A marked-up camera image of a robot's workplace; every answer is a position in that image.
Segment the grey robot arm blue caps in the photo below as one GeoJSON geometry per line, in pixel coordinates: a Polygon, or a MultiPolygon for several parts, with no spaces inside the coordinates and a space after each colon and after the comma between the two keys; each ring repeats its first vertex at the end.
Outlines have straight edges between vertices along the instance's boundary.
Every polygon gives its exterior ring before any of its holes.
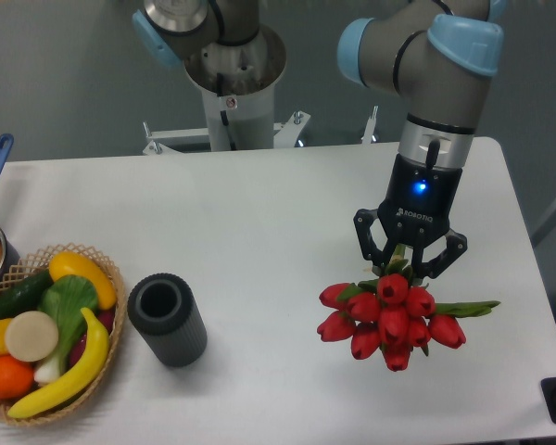
{"type": "MultiPolygon", "coordinates": [[[[344,77],[410,105],[385,199],[354,220],[377,275],[409,248],[414,278],[435,278],[467,249],[449,213],[498,71],[504,7],[413,1],[389,19],[356,19],[339,38],[344,77]]],[[[153,58],[182,66],[200,90],[213,150],[276,146],[274,87],[286,52],[258,2],[146,1],[132,23],[153,58]]]]}

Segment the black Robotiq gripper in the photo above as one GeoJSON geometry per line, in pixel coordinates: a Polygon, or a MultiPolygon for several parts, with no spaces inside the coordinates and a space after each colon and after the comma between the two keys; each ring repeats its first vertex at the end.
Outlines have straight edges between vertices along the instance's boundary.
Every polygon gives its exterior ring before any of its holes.
{"type": "Polygon", "coordinates": [[[411,268],[414,279],[440,276],[467,251],[467,237],[449,230],[449,213],[461,179],[462,170],[428,170],[396,155],[385,194],[378,209],[360,209],[353,220],[362,257],[376,268],[385,268],[397,244],[412,247],[411,268]],[[373,240],[372,226],[379,221],[385,232],[385,247],[373,240]],[[423,252],[444,235],[445,249],[423,262],[423,252]]]}

